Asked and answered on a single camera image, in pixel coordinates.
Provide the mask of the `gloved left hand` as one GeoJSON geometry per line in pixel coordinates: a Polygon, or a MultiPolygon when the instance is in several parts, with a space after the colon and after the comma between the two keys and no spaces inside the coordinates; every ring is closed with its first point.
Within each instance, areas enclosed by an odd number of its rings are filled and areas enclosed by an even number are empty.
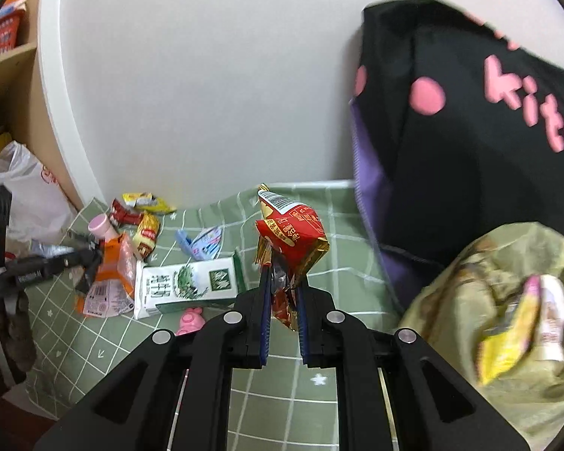
{"type": "Polygon", "coordinates": [[[0,299],[0,370],[12,379],[30,372],[36,349],[29,318],[29,299],[22,291],[0,299]]]}

